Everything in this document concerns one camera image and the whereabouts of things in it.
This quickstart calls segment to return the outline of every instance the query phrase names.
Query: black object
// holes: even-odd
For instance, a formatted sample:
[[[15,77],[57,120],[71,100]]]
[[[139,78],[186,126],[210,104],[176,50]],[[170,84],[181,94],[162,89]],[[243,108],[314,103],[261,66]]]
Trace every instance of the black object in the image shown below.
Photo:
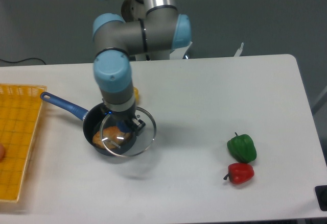
[[[96,105],[92,108],[83,124],[83,133],[86,140],[97,150],[100,154],[107,155],[107,156],[114,156],[112,153],[108,152],[105,148],[100,148],[92,142],[93,136],[100,130],[100,125],[102,120],[105,118],[106,114],[103,113],[106,109],[103,103]],[[112,120],[112,123],[109,124],[111,126],[116,126],[116,120]],[[128,142],[121,144],[121,148],[112,149],[112,151],[116,154],[123,154],[130,150],[136,141],[135,133],[133,133],[132,137],[129,139]]]
[[[322,211],[327,211],[327,185],[315,187],[319,207]]]
[[[51,103],[57,107],[67,110],[68,112],[75,115],[80,120],[84,121],[83,132],[86,140],[97,150],[99,153],[107,156],[114,156],[111,152],[107,151],[105,148],[100,148],[92,142],[93,136],[100,130],[100,125],[102,120],[110,112],[104,103],[100,103],[92,108],[90,111],[68,102],[60,97],[52,95],[48,92],[43,92],[40,95],[40,98],[48,103]],[[117,120],[114,116],[110,116],[108,125],[116,126]],[[121,144],[120,148],[113,149],[112,151],[116,154],[122,155],[132,148],[136,141],[136,134],[133,132],[132,137],[125,143]]]
[[[37,58],[37,57],[30,57],[30,58],[22,59],[22,60],[15,61],[15,62],[11,62],[11,61],[7,61],[7,60],[4,60],[4,59],[0,59],[0,61],[2,61],[2,62],[11,63],[11,64],[15,64],[15,63],[19,63],[19,62],[24,62],[24,61],[28,61],[28,60],[39,60],[44,65],[46,65],[46,63],[41,58]]]

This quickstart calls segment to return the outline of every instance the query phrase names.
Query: orange object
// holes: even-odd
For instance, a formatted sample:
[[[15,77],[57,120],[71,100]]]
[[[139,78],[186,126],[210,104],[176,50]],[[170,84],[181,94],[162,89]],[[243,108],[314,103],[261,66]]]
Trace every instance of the orange object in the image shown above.
[[[135,95],[136,104],[138,104],[138,89],[136,87],[134,87],[134,95]]]
[[[0,202],[17,202],[46,86],[0,84]]]

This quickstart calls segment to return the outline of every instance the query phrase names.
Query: green bell pepper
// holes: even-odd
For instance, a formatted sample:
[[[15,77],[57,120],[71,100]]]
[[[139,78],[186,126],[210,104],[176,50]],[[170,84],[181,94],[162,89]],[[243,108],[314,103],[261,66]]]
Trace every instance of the green bell pepper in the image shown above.
[[[227,143],[230,154],[240,163],[249,163],[256,159],[256,150],[249,135],[238,135]]]

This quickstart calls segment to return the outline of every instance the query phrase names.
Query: gray wall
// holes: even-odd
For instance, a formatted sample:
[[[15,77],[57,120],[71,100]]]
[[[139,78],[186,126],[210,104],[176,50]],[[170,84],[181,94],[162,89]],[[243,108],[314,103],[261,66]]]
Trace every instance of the gray wall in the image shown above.
[[[309,101],[327,85],[327,0],[176,0],[189,15],[191,57],[292,54]],[[92,62],[93,20],[120,13],[122,0],[0,0],[0,58],[47,64]],[[28,64],[39,64],[31,61]],[[326,106],[315,116],[327,141]]]

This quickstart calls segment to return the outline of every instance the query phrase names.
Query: blue joint cap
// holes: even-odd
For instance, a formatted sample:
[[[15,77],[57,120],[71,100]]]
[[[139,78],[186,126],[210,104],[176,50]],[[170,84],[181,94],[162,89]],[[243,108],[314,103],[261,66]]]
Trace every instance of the blue joint cap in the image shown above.
[[[93,36],[96,34],[96,31],[103,25],[106,24],[107,22],[110,21],[121,21],[125,22],[123,18],[119,15],[116,14],[111,14],[111,13],[105,13],[100,16],[98,16],[93,23]]]
[[[108,50],[100,53],[94,61],[94,76],[101,90],[117,93],[132,82],[132,70],[126,54]]]
[[[172,49],[188,46],[191,42],[191,23],[187,15],[179,15],[173,38]]]

